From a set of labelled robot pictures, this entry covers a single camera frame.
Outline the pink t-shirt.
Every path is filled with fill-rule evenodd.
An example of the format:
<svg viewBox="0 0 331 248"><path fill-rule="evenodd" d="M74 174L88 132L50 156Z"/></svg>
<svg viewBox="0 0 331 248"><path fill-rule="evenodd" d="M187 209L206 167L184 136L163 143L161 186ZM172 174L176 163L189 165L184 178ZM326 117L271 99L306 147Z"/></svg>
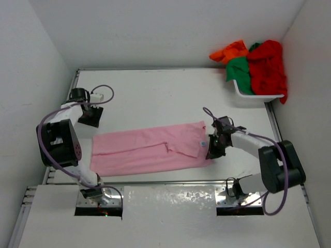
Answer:
<svg viewBox="0 0 331 248"><path fill-rule="evenodd" d="M112 132L93 138L90 168L101 177L209 166L203 121Z"/></svg>

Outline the red t-shirt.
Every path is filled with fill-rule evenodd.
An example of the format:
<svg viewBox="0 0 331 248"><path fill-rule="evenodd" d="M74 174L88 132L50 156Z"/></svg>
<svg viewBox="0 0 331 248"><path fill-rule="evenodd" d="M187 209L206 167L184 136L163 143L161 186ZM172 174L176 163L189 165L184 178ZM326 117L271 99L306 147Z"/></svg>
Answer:
<svg viewBox="0 0 331 248"><path fill-rule="evenodd" d="M285 104L288 88L282 52L281 43L266 40L249 52L247 60L255 95L283 95L280 103Z"/></svg>

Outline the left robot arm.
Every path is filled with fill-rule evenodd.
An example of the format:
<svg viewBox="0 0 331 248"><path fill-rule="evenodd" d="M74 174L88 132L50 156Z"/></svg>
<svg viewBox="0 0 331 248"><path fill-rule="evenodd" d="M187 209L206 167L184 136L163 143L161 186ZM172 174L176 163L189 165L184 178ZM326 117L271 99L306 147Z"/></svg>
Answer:
<svg viewBox="0 0 331 248"><path fill-rule="evenodd" d="M48 114L36 127L43 164L71 177L85 199L102 206L110 202L111 189L82 163L82 148L74 127L77 123L99 127L101 104L106 102L103 94L74 88L60 109Z"/></svg>

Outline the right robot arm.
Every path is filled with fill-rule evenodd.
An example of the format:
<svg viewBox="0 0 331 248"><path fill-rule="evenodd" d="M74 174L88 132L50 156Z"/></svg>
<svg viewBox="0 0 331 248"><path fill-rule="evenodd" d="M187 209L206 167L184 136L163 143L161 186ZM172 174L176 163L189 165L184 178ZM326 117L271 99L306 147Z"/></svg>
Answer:
<svg viewBox="0 0 331 248"><path fill-rule="evenodd" d="M231 177L224 186L225 201L235 206L247 204L247 197L260 192L275 194L306 182L306 173L290 141L276 142L270 138L249 133L245 127L236 127L227 116L214 118L214 133L209 135L207 160L226 155L229 147L238 148L259 160L260 171L240 178Z"/></svg>

